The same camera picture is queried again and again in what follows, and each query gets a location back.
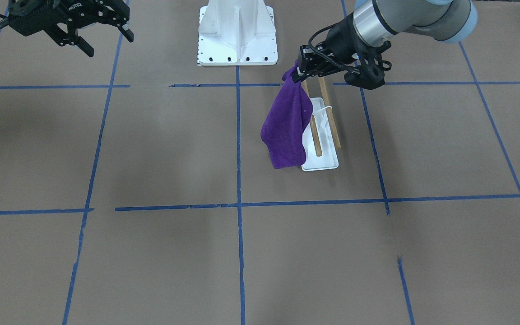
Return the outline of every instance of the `purple cloth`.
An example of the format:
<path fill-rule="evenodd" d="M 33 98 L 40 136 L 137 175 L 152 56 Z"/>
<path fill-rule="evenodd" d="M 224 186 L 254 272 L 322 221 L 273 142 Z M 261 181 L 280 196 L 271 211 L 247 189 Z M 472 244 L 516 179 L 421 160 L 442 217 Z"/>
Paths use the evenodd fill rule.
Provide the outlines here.
<path fill-rule="evenodd" d="M 276 169 L 299 166 L 306 162 L 302 133 L 310 123 L 312 102 L 301 83 L 293 82 L 292 74 L 297 67 L 295 64 L 282 76 L 284 85 L 260 132 Z"/>

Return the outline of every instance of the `wooden stick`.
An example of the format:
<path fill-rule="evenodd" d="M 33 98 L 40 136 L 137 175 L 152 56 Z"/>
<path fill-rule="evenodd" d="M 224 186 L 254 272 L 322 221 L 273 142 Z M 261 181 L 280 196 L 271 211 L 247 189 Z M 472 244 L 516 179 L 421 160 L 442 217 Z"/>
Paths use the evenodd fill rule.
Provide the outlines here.
<path fill-rule="evenodd" d="M 318 78 L 318 83 L 320 83 L 320 92 L 322 92 L 322 99 L 324 99 L 324 105 L 330 106 L 330 97 L 328 96 L 328 89 L 326 88 L 326 82 L 323 78 Z M 332 140 L 334 141 L 334 146 L 337 149 L 340 149 L 340 137 L 338 136 L 338 128 L 336 128 L 336 121 L 334 121 L 334 115 L 332 115 L 332 108 L 326 108 L 326 116 L 328 117 L 328 123 L 330 123 L 330 131 L 332 132 Z"/>
<path fill-rule="evenodd" d="M 308 97 L 310 97 L 306 80 L 302 82 L 302 89 L 304 89 Z M 316 127 L 316 119 L 314 119 L 314 115 L 310 117 L 310 131 L 312 131 L 312 140 L 314 141 L 314 150 L 316 150 L 316 157 L 320 157 L 322 156 L 322 147 L 320 146 L 320 138 L 318 137 L 318 128 Z"/>

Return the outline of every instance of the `purple towel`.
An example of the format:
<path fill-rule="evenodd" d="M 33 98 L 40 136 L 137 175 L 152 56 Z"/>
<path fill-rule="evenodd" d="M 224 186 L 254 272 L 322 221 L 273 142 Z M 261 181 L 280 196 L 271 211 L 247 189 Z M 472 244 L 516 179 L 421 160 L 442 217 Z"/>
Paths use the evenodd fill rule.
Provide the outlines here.
<path fill-rule="evenodd" d="M 282 76 L 284 85 L 260 132 L 276 169 L 299 166 L 306 162 L 302 133 L 310 123 L 312 102 L 301 83 L 293 82 L 292 74 L 297 67 L 295 64 Z"/>

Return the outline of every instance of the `white plastic base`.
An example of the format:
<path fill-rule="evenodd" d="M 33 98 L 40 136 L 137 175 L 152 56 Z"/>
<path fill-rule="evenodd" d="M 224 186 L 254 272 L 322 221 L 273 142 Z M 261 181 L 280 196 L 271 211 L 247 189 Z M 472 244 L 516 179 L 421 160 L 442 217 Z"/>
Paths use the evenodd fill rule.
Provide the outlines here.
<path fill-rule="evenodd" d="M 200 9 L 199 65 L 272 65 L 278 61 L 274 10 L 263 0 L 238 4 L 238 0 L 211 0 Z"/>
<path fill-rule="evenodd" d="M 302 134 L 302 145 L 306 151 L 306 162 L 302 165 L 305 172 L 321 171 L 324 169 L 338 168 L 338 156 L 334 140 L 332 139 L 332 131 L 326 115 L 324 100 L 322 98 L 310 98 L 312 101 L 312 109 L 314 110 L 314 120 L 316 120 L 316 129 L 318 130 L 318 138 L 320 138 L 320 146 L 322 147 L 322 156 L 316 156 L 314 148 L 314 140 L 312 140 L 312 131 L 308 126 Z"/>

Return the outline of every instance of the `white mounting bracket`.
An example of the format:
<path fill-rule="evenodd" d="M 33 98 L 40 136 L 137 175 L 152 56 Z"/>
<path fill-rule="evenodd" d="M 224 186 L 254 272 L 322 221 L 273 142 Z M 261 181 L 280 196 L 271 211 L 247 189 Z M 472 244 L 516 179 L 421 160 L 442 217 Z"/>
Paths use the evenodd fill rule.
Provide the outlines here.
<path fill-rule="evenodd" d="M 200 9 L 199 65 L 278 61 L 274 10 L 264 0 L 210 0 Z"/>

